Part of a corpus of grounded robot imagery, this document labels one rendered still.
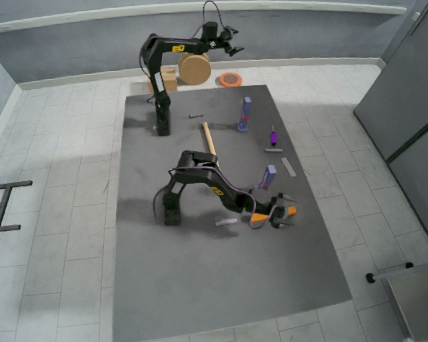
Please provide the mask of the purple screwdriver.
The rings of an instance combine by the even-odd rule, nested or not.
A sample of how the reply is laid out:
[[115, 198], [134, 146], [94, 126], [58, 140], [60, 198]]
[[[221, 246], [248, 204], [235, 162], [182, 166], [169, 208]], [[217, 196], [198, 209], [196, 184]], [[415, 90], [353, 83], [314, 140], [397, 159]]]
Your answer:
[[271, 140], [272, 140], [272, 145], [276, 146], [277, 141], [276, 141], [276, 133], [273, 131], [271, 134]]

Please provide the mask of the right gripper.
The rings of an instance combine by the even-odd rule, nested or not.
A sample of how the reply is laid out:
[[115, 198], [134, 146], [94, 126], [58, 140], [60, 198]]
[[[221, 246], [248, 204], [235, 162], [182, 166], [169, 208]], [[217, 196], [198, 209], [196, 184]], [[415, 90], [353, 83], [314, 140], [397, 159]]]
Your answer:
[[[283, 200], [285, 200], [285, 199], [287, 199], [287, 200], [290, 199], [290, 201], [296, 202], [296, 200], [293, 200], [291, 197], [289, 197], [285, 193], [278, 193], [278, 194], [279, 194], [278, 197], [273, 197], [273, 196], [271, 197], [271, 202], [267, 201], [267, 203], [263, 206], [263, 209], [260, 210], [259, 214], [268, 216], [272, 207], [275, 205], [283, 206]], [[272, 213], [268, 219], [268, 221], [271, 222], [271, 226], [274, 228], [277, 228], [277, 229], [282, 229], [282, 228], [285, 228], [288, 226], [292, 226], [292, 224], [286, 224], [286, 223], [280, 224], [280, 222], [276, 222], [276, 217], [280, 218], [280, 212], [281, 212], [281, 210], [278, 208], [274, 208], [274, 210], [272, 211]]]

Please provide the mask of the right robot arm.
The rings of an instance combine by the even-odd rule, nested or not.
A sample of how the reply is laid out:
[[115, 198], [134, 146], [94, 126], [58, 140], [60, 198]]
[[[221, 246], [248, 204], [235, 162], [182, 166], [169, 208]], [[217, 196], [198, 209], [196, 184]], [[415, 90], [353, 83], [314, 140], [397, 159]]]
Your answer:
[[[200, 160], [204, 159], [204, 160]], [[214, 163], [213, 163], [213, 162]], [[165, 225], [174, 225], [180, 223], [180, 209], [179, 199], [182, 191], [187, 184], [205, 183], [207, 184], [220, 198], [222, 205], [233, 212], [242, 213], [253, 212], [254, 202], [251, 197], [255, 199], [256, 209], [255, 213], [259, 214], [263, 209], [263, 205], [269, 200], [269, 195], [264, 189], [250, 189], [247, 193], [237, 192], [230, 188], [221, 176], [216, 172], [218, 171], [222, 177], [229, 183], [229, 181], [221, 173], [217, 165], [218, 157], [215, 154], [185, 150], [182, 152], [178, 162], [178, 169], [174, 173], [174, 181], [171, 181], [170, 189], [164, 189], [163, 203], [164, 206], [164, 223]], [[206, 163], [205, 162], [211, 162]], [[204, 163], [202, 166], [213, 167], [212, 169], [185, 169], [184, 167], [197, 167], [198, 163]], [[208, 171], [211, 172], [208, 172]], [[177, 181], [176, 181], [177, 180]], [[212, 182], [208, 182], [211, 181]], [[184, 184], [183, 184], [184, 183]], [[231, 185], [229, 183], [229, 185]], [[232, 186], [232, 185], [231, 185]], [[233, 186], [232, 186], [233, 187]], [[167, 190], [166, 190], [167, 189]], [[168, 192], [167, 194], [165, 192]], [[180, 194], [180, 195], [179, 195]], [[243, 198], [242, 198], [243, 197]], [[241, 204], [242, 203], [242, 204]], [[168, 207], [170, 206], [170, 207]], [[262, 207], [262, 208], [261, 208]], [[241, 208], [241, 210], [239, 210]], [[259, 209], [260, 208], [260, 209]], [[177, 216], [176, 216], [177, 213]], [[167, 223], [169, 222], [169, 223]]]

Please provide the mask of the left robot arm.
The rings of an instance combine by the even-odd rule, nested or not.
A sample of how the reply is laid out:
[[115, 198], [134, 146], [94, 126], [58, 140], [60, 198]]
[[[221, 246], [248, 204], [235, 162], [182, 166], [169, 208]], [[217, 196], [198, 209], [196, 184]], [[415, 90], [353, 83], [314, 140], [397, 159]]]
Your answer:
[[[148, 37], [148, 42], [146, 41], [147, 44], [144, 44], [145, 47], [142, 53], [140, 52], [140, 54], [147, 70], [150, 69], [148, 72], [154, 87], [154, 91], [156, 92], [156, 96], [154, 96], [157, 99], [155, 100], [157, 113], [157, 131], [169, 130], [169, 104], [171, 104], [171, 101], [165, 89], [161, 73], [161, 61], [163, 53], [185, 52], [194, 55], [202, 55], [205, 52], [209, 52], [209, 50], [217, 49], [217, 30], [218, 23], [209, 21], [202, 27], [201, 38], [199, 39], [191, 38], [189, 40], [175, 38], [155, 38], [148, 41], [149, 38], [155, 37], [154, 35], [157, 35], [155, 33], [151, 33]], [[154, 44], [155, 42], [156, 44]], [[153, 45], [154, 48], [152, 48]]]

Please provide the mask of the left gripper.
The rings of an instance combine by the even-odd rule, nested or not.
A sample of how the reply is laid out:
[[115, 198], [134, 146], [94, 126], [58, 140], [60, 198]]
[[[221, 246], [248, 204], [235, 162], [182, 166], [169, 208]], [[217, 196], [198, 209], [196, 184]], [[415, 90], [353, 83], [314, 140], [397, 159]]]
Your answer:
[[[230, 26], [226, 26], [226, 28], [234, 31], [233, 34], [239, 33], [238, 30], [235, 30], [234, 28], [230, 27]], [[224, 32], [225, 31], [225, 32]], [[227, 39], [229, 39], [229, 33], [228, 31], [224, 30], [223, 32], [220, 33], [220, 37], [216, 37], [216, 39], [218, 40], [218, 47], [217, 49], [220, 48], [224, 48], [225, 54], [229, 53], [229, 56], [232, 57], [233, 55], [235, 55], [237, 52], [241, 51], [244, 49], [244, 47], [234, 47], [234, 49], [232, 49], [230, 41], [225, 41]], [[232, 50], [230, 50], [232, 49]], [[240, 49], [239, 51], [237, 51], [237, 49]]]

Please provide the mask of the long beige rail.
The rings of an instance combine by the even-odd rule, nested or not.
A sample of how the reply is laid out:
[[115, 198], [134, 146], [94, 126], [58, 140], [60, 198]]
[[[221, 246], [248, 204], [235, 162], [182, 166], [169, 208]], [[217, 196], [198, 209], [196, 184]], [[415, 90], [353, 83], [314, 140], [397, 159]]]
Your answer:
[[201, 127], [201, 129], [205, 130], [205, 134], [206, 134], [206, 138], [207, 138], [207, 141], [208, 141], [210, 152], [211, 152], [211, 154], [215, 154], [216, 155], [207, 123], [204, 122], [203, 126], [204, 127]]

